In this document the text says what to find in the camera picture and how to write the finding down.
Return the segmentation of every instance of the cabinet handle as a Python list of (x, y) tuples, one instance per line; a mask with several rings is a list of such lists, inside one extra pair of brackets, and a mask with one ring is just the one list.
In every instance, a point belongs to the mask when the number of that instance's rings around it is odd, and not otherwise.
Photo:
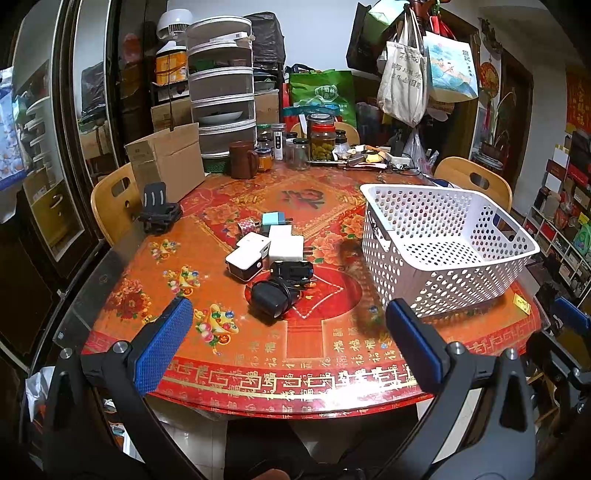
[(61, 203), (61, 201), (64, 199), (64, 196), (63, 196), (62, 194), (55, 195), (55, 196), (53, 197), (53, 199), (54, 199), (54, 200), (55, 200), (55, 199), (58, 199), (58, 201), (57, 201), (57, 202), (55, 202), (53, 205), (51, 205), (51, 206), (49, 207), (49, 209), (50, 209), (50, 210), (53, 210), (55, 207), (57, 207), (57, 206), (58, 206), (58, 205)]

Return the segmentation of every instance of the jar lid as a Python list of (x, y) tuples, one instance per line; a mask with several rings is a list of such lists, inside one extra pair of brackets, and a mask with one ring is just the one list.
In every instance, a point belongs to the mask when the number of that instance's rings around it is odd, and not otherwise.
[(313, 131), (320, 131), (320, 132), (334, 132), (335, 126), (334, 125), (325, 125), (325, 124), (314, 124), (312, 125)]
[(324, 120), (332, 120), (333, 116), (329, 115), (328, 113), (311, 113), (310, 115), (308, 115), (307, 118), (309, 120), (317, 122), (317, 121), (324, 121)]

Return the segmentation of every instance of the wooden chair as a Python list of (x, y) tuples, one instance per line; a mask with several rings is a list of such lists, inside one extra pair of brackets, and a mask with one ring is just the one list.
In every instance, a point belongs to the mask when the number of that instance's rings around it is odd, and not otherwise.
[(511, 211), (513, 193), (505, 179), (470, 160), (460, 157), (444, 158), (437, 166), (434, 176), (460, 188), (484, 193), (505, 211)]
[(142, 210), (131, 163), (96, 184), (90, 195), (90, 205), (100, 231), (111, 246), (115, 245)]
[[(353, 125), (346, 124), (345, 122), (335, 122), (335, 129), (345, 130), (349, 145), (359, 145), (359, 132)], [(299, 122), (291, 127), (291, 131), (297, 133), (298, 137), (305, 138), (305, 135), (303, 135), (301, 131), (301, 124)]]

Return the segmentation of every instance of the black charger with cable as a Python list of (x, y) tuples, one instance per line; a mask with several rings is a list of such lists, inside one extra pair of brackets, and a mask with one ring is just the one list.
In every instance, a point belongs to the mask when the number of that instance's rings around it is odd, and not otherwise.
[(271, 277), (256, 282), (251, 288), (251, 305), (277, 319), (299, 300), (304, 290), (287, 283), (282, 278)]

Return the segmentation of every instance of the white plastic basket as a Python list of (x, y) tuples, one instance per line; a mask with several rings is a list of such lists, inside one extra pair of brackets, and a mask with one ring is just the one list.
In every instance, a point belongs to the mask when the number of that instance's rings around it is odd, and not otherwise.
[(404, 299), (419, 317), (502, 295), (538, 244), (482, 193), (367, 184), (363, 254), (383, 307)]

